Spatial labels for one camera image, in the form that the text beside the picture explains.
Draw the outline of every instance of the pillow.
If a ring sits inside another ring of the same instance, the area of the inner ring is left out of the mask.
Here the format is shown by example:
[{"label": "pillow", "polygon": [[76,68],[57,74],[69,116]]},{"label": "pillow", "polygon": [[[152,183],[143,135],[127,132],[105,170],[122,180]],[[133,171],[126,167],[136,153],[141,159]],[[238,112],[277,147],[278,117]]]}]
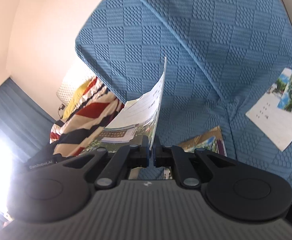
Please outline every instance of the pillow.
[{"label": "pillow", "polygon": [[73,94],[72,99],[70,100],[69,104],[65,108],[64,114],[63,114],[63,119],[69,118],[69,116],[72,114],[74,111],[78,101],[81,99],[83,96],[84,92],[86,91],[87,86],[90,84],[91,80],[85,81],[78,89]]}]

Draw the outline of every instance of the booklet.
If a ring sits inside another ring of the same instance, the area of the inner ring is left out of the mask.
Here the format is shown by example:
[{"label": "booklet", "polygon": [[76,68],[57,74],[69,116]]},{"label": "booklet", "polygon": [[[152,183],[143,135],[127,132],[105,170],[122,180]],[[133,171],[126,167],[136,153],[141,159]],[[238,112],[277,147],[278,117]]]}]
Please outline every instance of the booklet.
[{"label": "booklet", "polygon": [[103,131],[82,151],[81,154],[105,147],[108,152],[116,152],[120,147],[141,144],[142,137],[148,136],[150,149],[153,145],[163,96],[167,58],[164,71],[151,91],[140,98],[127,101],[124,108]]},{"label": "booklet", "polygon": [[182,142],[179,144],[179,147],[182,147],[185,152],[191,153],[193,153],[196,148],[205,148],[227,157],[223,136],[219,126],[216,126],[202,135]]},{"label": "booklet", "polygon": [[292,142],[292,69],[282,71],[246,116],[279,150],[288,147]]}]

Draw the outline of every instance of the blue fabric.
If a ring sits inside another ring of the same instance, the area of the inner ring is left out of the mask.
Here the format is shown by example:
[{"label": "blue fabric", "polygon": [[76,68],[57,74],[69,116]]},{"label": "blue fabric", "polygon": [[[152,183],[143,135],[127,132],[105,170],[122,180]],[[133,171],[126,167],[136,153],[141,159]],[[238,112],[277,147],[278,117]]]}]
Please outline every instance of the blue fabric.
[{"label": "blue fabric", "polygon": [[50,142],[54,119],[26,95],[11,78],[0,86],[0,140],[25,162]]},{"label": "blue fabric", "polygon": [[103,0],[75,48],[124,102],[151,89],[166,55],[161,142],[220,125],[229,157],[292,185],[292,144],[280,152],[245,117],[292,66],[292,27],[279,0]]}]

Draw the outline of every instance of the blue curtain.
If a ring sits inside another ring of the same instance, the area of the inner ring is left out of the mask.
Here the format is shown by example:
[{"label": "blue curtain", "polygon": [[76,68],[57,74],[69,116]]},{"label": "blue curtain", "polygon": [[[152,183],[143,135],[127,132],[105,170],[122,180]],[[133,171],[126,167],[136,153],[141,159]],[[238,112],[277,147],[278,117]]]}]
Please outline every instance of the blue curtain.
[{"label": "blue curtain", "polygon": [[54,119],[9,78],[0,86],[0,140],[25,162],[49,143]]}]

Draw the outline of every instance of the ribbed gray panel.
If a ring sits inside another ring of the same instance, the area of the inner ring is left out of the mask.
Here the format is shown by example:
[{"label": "ribbed gray panel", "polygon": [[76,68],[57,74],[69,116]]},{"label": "ribbed gray panel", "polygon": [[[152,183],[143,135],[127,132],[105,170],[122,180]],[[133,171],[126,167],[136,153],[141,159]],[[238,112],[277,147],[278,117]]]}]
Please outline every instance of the ribbed gray panel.
[{"label": "ribbed gray panel", "polygon": [[2,240],[292,240],[284,220],[249,225],[214,212],[198,191],[174,180],[126,180],[99,191],[75,216],[51,224],[15,220],[0,232]]}]

